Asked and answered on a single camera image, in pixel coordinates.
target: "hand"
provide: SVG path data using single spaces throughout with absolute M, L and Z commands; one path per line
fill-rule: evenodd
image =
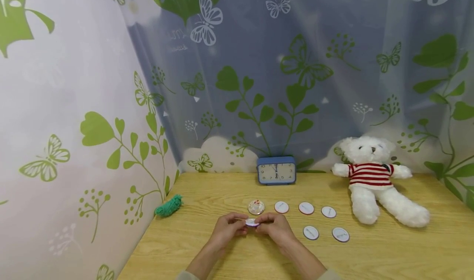
M 214 231 L 210 236 L 208 245 L 212 246 L 221 255 L 225 251 L 225 247 L 235 236 L 244 236 L 247 234 L 247 226 L 245 220 L 249 216 L 231 212 L 221 216 L 214 227 Z

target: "teddy bear leg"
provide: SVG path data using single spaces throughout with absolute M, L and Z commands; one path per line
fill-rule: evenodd
M 395 189 L 381 190 L 377 199 L 398 221 L 409 227 L 424 227 L 430 222 L 430 213 Z
M 352 212 L 363 224 L 374 224 L 380 215 L 375 195 L 364 187 L 351 188 Z

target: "clock face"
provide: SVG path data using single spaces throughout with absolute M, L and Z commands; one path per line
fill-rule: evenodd
M 295 165 L 292 163 L 283 164 L 263 164 L 258 167 L 258 174 L 261 181 L 294 181 Z

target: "green yarn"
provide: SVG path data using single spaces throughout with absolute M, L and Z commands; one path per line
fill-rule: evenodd
M 165 218 L 178 211 L 181 207 L 181 195 L 175 195 L 171 200 L 155 209 L 155 214 Z

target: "sleeve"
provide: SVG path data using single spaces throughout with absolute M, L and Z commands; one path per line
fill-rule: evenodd
M 189 273 L 188 271 L 182 271 L 176 280 L 199 280 L 196 276 L 193 274 Z
M 333 270 L 327 270 L 317 280 L 342 280 L 342 279 L 339 276 L 337 276 L 336 272 L 334 272 Z

